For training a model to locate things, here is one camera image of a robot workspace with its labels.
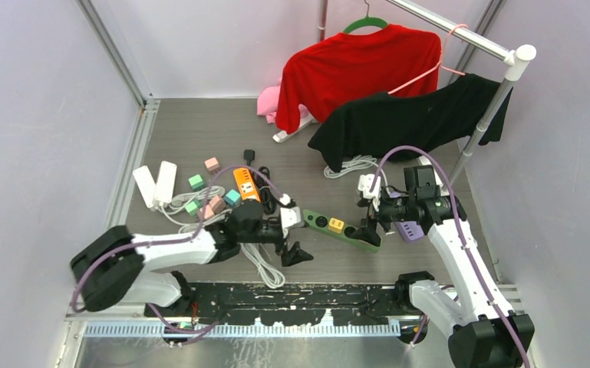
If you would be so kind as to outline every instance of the red shirt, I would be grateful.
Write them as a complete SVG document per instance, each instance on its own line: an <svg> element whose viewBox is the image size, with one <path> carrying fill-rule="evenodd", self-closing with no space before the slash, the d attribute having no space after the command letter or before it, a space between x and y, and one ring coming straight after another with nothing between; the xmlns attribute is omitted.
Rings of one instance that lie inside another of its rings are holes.
<svg viewBox="0 0 590 368"><path fill-rule="evenodd" d="M283 68L276 126L299 128L299 104L323 123L342 104L393 90L439 61L441 40L432 32L388 25L372 34L338 33L293 55ZM394 93L412 97L437 89L439 71Z"/></svg>

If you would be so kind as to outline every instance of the yellow plug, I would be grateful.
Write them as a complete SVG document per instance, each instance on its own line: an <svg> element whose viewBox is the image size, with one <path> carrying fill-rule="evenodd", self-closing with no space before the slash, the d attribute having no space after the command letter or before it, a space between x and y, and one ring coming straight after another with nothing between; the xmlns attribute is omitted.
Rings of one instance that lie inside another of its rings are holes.
<svg viewBox="0 0 590 368"><path fill-rule="evenodd" d="M332 232L337 232L338 234L342 233L342 229L344 228L344 221L338 220L337 218L332 218L328 222L328 229Z"/></svg>

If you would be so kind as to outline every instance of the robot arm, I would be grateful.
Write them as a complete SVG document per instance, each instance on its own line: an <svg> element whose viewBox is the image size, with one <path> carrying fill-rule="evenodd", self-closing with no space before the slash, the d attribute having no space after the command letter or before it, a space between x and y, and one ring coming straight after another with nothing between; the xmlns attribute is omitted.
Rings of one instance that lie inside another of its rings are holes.
<svg viewBox="0 0 590 368"><path fill-rule="evenodd" d="M361 228L351 235L370 244L380 243L377 225L389 232L392 222L415 221L440 253L453 281L459 301L449 297L428 272L402 274L396 283L399 302L412 310L419 310L439 327L448 339L451 358L456 367L499 366L517 367L522 361L509 331L503 325L493 304L489 302L482 283L493 295L495 304L512 324L525 349L534 334L528 315L518 315L496 287L489 272L477 274L486 266L477 251L477 242L470 231L466 213L456 199L459 218L454 218L450 199L442 195L432 166L406 168L407 196L392 198L387 188L380 187L380 178L361 176L358 192L360 207L368 207L368 215ZM466 245L462 245L456 229L460 222ZM473 262L465 249L469 248Z"/></svg>
<svg viewBox="0 0 590 368"><path fill-rule="evenodd" d="M280 208L279 215L263 218L263 207L255 200L243 201L227 217L197 233L170 235L130 234L127 227L114 226L71 260L76 281L103 254L125 244L139 245L100 264L82 289L87 311L102 311L123 303L153 303L159 307L190 305L190 289L179 272L155 271L179 265L207 265L225 261L240 252L243 243L274 244L282 266L288 267L313 257L299 242L288 249L289 231L303 227L302 212L294 203Z"/></svg>

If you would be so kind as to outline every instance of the green cube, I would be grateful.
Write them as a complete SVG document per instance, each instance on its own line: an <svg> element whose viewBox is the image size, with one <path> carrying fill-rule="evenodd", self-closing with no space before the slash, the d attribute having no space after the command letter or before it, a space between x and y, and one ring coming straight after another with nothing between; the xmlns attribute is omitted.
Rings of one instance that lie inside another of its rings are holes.
<svg viewBox="0 0 590 368"><path fill-rule="evenodd" d="M189 184L191 185L191 188L193 188L193 190L196 192L204 189L204 179L202 179L202 176L200 176L199 174L191 176L189 178Z"/></svg>
<svg viewBox="0 0 590 368"><path fill-rule="evenodd" d="M194 199L192 202L189 202L188 205L184 207L184 210L188 212L189 215L194 216L197 215L197 210L200 208L200 203L197 199Z"/></svg>
<svg viewBox="0 0 590 368"><path fill-rule="evenodd" d="M238 202L240 202L240 193L238 193L234 189L231 189L227 192L224 199L228 205L234 207L238 204Z"/></svg>

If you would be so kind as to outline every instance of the purple connector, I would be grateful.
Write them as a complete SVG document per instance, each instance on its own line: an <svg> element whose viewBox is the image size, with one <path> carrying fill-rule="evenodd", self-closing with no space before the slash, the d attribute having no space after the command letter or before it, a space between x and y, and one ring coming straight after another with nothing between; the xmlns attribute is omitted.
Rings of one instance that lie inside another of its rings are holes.
<svg viewBox="0 0 590 368"><path fill-rule="evenodd" d="M399 192L390 193L391 198L400 197ZM398 233L406 243L414 243L424 236L424 230L414 221L395 222Z"/></svg>

